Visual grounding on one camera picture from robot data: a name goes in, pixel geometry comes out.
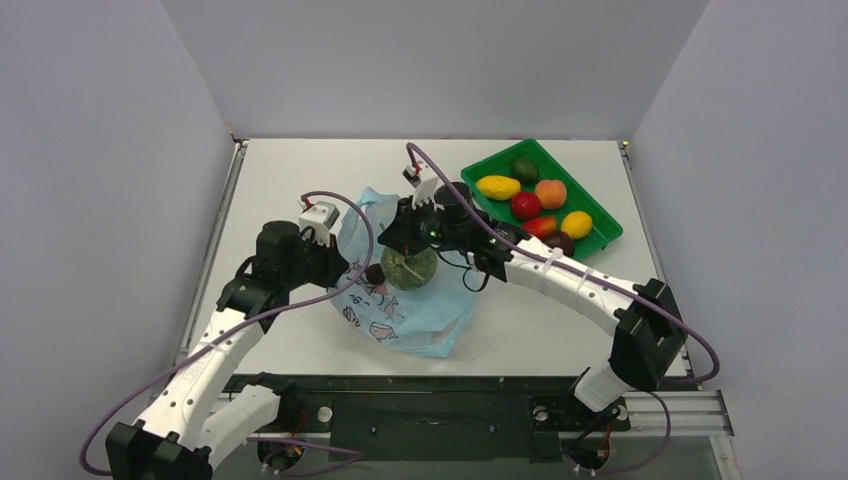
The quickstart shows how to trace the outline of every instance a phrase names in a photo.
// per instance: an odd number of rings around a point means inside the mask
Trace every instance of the white backdrop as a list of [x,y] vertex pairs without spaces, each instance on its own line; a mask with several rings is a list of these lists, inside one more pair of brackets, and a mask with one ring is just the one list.
[[844,1],[713,0],[632,143],[746,479],[848,471],[846,24]]
[[241,137],[629,138],[707,0],[163,0]]
[[83,437],[174,357],[232,141],[158,1],[4,0],[0,145],[1,476],[91,479]]

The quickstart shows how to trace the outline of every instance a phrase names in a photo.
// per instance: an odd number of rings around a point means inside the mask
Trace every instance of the white tabletop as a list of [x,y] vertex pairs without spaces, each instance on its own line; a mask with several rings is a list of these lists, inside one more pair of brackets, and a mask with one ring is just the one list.
[[[271,220],[297,221],[299,195],[330,190],[353,200],[365,187],[408,195],[401,176],[407,140],[254,139],[236,183],[226,224],[202,299],[194,341],[215,301],[256,235]],[[456,180],[462,168],[516,143],[512,140],[417,140]],[[586,263],[610,275],[645,282],[657,275],[624,163],[615,142],[542,141],[542,146],[624,227],[624,235]],[[342,212],[347,206],[338,205]],[[307,286],[291,302],[322,294]],[[239,373],[303,375],[576,376],[607,358],[612,339],[577,312],[523,287],[494,280],[480,294],[471,325],[446,359],[424,358],[380,346],[329,303],[277,317],[247,355]],[[670,375],[684,375],[680,357]]]

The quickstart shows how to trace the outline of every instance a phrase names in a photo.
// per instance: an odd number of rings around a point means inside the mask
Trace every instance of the plastic bag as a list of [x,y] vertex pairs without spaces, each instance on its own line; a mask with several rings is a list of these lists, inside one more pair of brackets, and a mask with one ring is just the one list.
[[[381,195],[367,188],[358,205],[374,230],[374,253],[371,264],[378,263],[384,246],[376,243],[377,236],[394,220],[397,195]],[[342,219],[338,235],[339,252],[350,262],[339,284],[350,281],[362,267],[368,251],[368,234],[362,220],[351,210]],[[442,253],[446,260],[465,265],[456,252]],[[464,286],[465,270],[439,262],[429,283],[412,291],[403,291],[388,281],[371,285],[363,275],[356,285],[330,301],[352,325],[379,344],[402,352],[430,357],[447,357],[457,337],[471,321],[477,294]],[[466,281],[479,285],[481,274],[470,271]]]

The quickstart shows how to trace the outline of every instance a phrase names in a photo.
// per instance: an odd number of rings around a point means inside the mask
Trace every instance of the round green fruit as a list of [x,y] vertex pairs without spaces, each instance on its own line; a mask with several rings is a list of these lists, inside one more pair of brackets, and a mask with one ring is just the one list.
[[409,257],[386,248],[380,257],[380,265],[389,283],[400,290],[410,291],[427,285],[433,278],[439,257],[430,248]]
[[533,185],[539,181],[539,167],[527,157],[518,157],[509,163],[509,175],[522,185]]

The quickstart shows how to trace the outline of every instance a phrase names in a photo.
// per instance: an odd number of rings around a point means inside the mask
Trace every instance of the green tray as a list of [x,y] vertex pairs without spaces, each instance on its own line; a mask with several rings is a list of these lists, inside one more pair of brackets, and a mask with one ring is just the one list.
[[[527,157],[539,167],[539,180],[560,180],[565,184],[568,196],[565,205],[556,210],[542,210],[540,216],[553,216],[557,219],[557,225],[562,224],[566,215],[575,211],[583,210],[592,217],[592,232],[589,235],[574,242],[574,259],[582,260],[592,253],[606,247],[610,242],[620,237],[624,232],[621,225],[612,218],[604,207],[589,195],[574,177],[568,174],[536,140],[528,138],[498,152],[491,157],[462,169],[462,179],[471,187],[471,194],[480,207],[492,217],[521,226],[523,222],[512,216],[509,210],[509,201],[500,202],[483,196],[477,189],[477,180],[487,175],[510,176],[509,164],[519,157]],[[522,186],[526,192],[532,192],[535,185]]]

